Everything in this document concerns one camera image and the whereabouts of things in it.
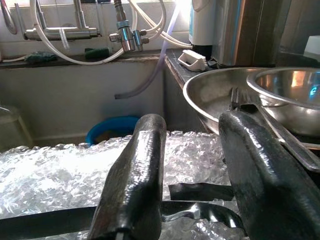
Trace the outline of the steel kitchen sink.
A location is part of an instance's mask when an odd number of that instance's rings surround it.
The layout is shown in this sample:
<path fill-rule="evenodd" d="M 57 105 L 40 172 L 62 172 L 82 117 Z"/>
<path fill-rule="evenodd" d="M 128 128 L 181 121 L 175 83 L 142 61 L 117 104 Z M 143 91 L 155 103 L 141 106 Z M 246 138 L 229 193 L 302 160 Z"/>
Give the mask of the steel kitchen sink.
<path fill-rule="evenodd" d="M 93 126 L 120 116 L 158 114 L 169 131 L 204 132 L 167 66 L 139 95 L 115 99 L 145 81 L 157 61 L 142 56 L 102 65 L 2 66 L 0 103 L 18 108 L 33 144 L 41 147 L 82 143 Z"/>

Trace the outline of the steel fork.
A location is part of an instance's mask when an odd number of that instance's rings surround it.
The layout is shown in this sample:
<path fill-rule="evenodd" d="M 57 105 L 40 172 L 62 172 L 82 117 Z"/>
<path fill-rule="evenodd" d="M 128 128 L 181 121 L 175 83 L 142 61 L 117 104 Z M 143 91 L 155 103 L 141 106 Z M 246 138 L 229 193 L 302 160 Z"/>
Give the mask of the steel fork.
<path fill-rule="evenodd" d="M 307 149 L 285 127 L 274 119 L 263 107 L 259 96 L 251 91 L 238 87 L 231 89 L 230 109 L 240 109 L 242 106 L 254 105 L 263 116 L 273 133 L 287 150 L 309 171 L 320 173 L 320 158 Z"/>

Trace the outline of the green sponge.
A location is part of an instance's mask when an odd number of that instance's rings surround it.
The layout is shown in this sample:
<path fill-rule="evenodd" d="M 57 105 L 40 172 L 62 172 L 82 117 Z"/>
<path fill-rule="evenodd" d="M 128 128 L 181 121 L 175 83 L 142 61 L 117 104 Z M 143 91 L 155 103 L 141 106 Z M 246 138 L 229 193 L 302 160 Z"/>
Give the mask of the green sponge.
<path fill-rule="evenodd" d="M 84 57 L 86 60 L 106 59 L 110 56 L 108 47 L 103 48 L 86 48 L 84 50 Z"/>

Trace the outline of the large steel plate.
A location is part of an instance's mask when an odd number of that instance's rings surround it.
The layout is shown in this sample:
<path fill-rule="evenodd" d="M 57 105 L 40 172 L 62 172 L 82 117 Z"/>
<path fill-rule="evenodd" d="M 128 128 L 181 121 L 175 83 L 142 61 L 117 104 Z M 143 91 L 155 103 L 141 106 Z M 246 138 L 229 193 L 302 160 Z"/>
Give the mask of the large steel plate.
<path fill-rule="evenodd" d="M 270 68 L 236 67 L 198 74 L 184 84 L 184 98 L 209 130 L 217 134 L 220 115 L 230 109 L 232 88 L 257 94 L 248 86 L 247 77 L 264 69 Z M 300 139 L 311 138 L 315 142 L 320 142 L 320 138 L 293 134 Z"/>

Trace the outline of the dark teal scouring cloth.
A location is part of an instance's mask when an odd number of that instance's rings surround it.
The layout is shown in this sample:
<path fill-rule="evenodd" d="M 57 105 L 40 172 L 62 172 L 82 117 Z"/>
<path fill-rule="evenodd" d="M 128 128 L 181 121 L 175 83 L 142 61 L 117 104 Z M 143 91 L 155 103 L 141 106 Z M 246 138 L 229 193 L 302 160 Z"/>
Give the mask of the dark teal scouring cloth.
<path fill-rule="evenodd" d="M 57 59 L 58 57 L 56 54 L 48 51 L 35 51 L 24 57 L 24 61 L 30 64 L 52 62 Z"/>

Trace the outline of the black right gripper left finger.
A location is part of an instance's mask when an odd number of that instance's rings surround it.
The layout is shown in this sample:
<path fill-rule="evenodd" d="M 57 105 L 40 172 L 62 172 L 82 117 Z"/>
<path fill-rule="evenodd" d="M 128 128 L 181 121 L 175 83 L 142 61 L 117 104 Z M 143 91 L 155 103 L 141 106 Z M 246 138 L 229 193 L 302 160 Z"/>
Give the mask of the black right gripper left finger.
<path fill-rule="evenodd" d="M 142 116 L 109 169 L 87 240 L 158 240 L 161 234 L 165 120 Z"/>

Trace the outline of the blue plastic bowl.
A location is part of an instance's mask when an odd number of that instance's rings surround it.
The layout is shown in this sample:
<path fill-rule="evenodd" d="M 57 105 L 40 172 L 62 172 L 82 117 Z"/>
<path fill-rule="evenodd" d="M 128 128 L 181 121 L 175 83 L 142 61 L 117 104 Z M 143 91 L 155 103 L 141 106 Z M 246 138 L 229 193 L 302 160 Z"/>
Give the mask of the blue plastic bowl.
<path fill-rule="evenodd" d="M 140 118 L 136 116 L 117 116 L 107 118 L 104 121 L 93 126 L 85 137 L 85 142 L 90 145 L 96 145 L 96 139 L 104 134 L 112 137 L 121 137 L 133 133 L 136 123 Z"/>

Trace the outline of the bubble wrap sheet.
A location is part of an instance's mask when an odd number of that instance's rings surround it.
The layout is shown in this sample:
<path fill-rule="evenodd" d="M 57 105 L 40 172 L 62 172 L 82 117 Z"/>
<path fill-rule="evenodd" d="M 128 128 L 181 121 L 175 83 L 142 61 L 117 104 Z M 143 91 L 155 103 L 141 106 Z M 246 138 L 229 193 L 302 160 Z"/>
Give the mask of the bubble wrap sheet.
<path fill-rule="evenodd" d="M 97 145 L 24 146 L 0 153 L 0 220 L 97 205 L 107 173 L 130 137 Z M 230 184 L 222 147 L 213 133 L 167 134 L 163 199 L 179 183 Z M 159 240 L 248 240 L 240 228 L 184 217 L 162 225 Z"/>

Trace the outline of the small white tube brush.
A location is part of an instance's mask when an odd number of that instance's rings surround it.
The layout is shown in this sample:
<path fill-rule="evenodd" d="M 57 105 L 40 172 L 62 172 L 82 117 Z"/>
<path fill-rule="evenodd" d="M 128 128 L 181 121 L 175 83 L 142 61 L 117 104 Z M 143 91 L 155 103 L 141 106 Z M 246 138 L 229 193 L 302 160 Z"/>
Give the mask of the small white tube brush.
<path fill-rule="evenodd" d="M 62 45 L 63 45 L 64 49 L 65 50 L 69 50 L 70 49 L 70 45 L 68 43 L 68 39 L 67 39 L 65 30 L 62 27 L 60 27 L 58 30 L 59 30 L 60 40 L 62 42 Z"/>

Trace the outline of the small steel bowl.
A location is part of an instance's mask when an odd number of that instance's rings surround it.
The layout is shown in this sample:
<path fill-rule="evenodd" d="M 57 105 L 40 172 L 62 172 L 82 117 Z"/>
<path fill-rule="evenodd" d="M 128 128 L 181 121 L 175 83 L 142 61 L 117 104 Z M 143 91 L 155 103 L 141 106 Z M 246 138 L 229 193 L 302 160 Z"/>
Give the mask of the small steel bowl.
<path fill-rule="evenodd" d="M 249 74 L 246 82 L 287 130 L 320 138 L 320 68 L 268 68 Z"/>

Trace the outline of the tall stainless steel appliance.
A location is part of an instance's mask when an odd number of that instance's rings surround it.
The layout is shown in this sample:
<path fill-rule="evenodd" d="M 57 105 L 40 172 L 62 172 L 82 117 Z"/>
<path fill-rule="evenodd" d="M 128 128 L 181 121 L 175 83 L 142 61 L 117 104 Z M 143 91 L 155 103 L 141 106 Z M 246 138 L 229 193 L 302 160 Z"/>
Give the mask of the tall stainless steel appliance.
<path fill-rule="evenodd" d="M 223 68 L 273 67 L 292 0 L 216 0 L 211 58 Z"/>

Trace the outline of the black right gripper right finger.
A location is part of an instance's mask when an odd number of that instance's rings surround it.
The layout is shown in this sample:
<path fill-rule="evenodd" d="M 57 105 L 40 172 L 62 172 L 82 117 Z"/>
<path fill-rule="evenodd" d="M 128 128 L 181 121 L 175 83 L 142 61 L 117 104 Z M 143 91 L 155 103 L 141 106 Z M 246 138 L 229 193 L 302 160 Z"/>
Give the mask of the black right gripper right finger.
<path fill-rule="evenodd" d="M 250 240 L 320 240 L 320 188 L 249 115 L 222 113 L 219 137 Z"/>

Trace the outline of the white kitchen appliance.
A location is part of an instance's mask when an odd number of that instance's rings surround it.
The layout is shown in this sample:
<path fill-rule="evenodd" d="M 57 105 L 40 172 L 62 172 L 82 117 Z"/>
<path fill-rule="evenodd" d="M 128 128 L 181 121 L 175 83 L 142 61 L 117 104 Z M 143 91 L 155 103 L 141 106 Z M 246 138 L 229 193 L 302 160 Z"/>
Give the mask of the white kitchen appliance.
<path fill-rule="evenodd" d="M 304 53 L 320 55 L 320 35 L 313 35 L 308 38 Z"/>

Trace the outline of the white scrub brush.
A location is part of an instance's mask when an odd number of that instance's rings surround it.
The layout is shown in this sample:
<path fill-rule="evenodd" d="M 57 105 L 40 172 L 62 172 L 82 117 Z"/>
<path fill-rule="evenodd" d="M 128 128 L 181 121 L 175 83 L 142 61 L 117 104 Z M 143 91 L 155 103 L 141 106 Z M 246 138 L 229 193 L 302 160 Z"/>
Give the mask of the white scrub brush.
<path fill-rule="evenodd" d="M 205 71 L 208 68 L 206 58 L 190 49 L 182 51 L 178 62 L 192 72 Z"/>

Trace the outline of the white water purifier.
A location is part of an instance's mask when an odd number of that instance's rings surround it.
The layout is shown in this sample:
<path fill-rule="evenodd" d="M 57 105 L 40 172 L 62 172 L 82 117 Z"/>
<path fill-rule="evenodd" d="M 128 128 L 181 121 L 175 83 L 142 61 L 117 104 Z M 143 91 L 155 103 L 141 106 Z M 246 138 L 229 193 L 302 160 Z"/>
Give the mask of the white water purifier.
<path fill-rule="evenodd" d="M 208 61 L 214 42 L 216 0 L 191 0 L 189 42 L 192 50 Z"/>

